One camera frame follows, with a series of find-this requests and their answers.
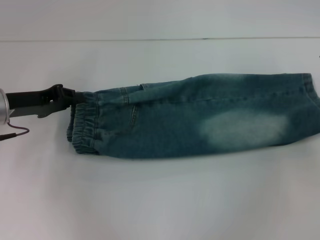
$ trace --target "blue denim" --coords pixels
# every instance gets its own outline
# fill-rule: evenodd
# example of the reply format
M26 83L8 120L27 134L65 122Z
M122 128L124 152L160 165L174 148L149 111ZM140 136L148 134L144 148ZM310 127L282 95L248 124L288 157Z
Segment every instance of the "blue denim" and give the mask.
M85 92L67 139L79 154L172 158L287 145L320 133L312 76L207 74Z

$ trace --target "seam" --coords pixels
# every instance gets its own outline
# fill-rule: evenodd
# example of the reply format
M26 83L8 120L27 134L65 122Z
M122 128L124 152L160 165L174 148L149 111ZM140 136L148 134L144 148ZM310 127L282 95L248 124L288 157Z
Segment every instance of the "seam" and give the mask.
M124 87L120 88L120 94L121 94L121 97L122 97L122 103L125 104L126 103L126 91L125 91Z
M125 87L122 88L123 89L123 101L125 104L129 104L129 96L128 96L128 93L127 93L127 90Z
M92 148L95 149L95 143L97 140L97 130L98 130L98 118L99 118L99 95L96 94L96 100L95 100L95 119L94 119L94 135L93 135L93 141L92 141Z
M288 91L275 91L268 93L264 96L239 96L239 97L226 97L226 98L204 98L204 99L195 99L195 100L183 100L183 101L150 101L150 102L143 102L143 104L183 104L183 103L197 103L197 102L206 102L206 101L214 101L214 102L224 102L224 101L248 101L250 99L264 99L267 97L273 97L273 98L291 98L292 96L298 96L299 95L299 88L298 90L294 90L295 93L287 95L286 93Z
M82 133L81 133L81 146L84 147L84 132L85 132L85 120L86 120L86 110L87 110L87 106L85 108L85 110L83 111L83 117L82 117Z
M133 128L137 119L137 105L133 105L132 114L131 114L131 121L130 121L130 128Z

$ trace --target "white wall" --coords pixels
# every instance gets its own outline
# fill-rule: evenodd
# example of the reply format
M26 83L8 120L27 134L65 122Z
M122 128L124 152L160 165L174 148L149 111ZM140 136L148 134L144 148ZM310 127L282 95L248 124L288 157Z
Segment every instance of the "white wall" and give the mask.
M90 2L1 1L0 39L319 32L318 1ZM0 88L61 83L97 91L208 73L312 73L319 89L319 46L320 39L0 42ZM76 154L66 140L69 115L11 119L31 132L0 142L0 240L320 238L319 136L234 154L129 161ZM11 132L0 126L0 134Z
M1 0L0 40L320 37L318 0Z

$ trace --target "hem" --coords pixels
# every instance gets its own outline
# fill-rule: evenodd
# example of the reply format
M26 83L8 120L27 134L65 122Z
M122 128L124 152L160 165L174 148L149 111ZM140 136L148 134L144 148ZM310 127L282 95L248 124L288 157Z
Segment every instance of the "hem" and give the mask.
M316 92L312 75L310 73L303 73L302 81L303 81L304 89L307 96L320 110L320 98L318 97L318 94Z
M98 155L99 153L94 149L98 118L97 94L84 92L83 95L86 102L71 108L71 121L67 131L67 139L72 142L78 154Z

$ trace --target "silver motor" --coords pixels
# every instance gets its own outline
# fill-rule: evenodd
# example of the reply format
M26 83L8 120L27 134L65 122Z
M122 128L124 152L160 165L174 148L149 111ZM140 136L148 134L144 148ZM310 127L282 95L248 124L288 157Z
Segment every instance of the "silver motor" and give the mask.
M6 124L9 121L10 108L7 95L0 88L0 125Z

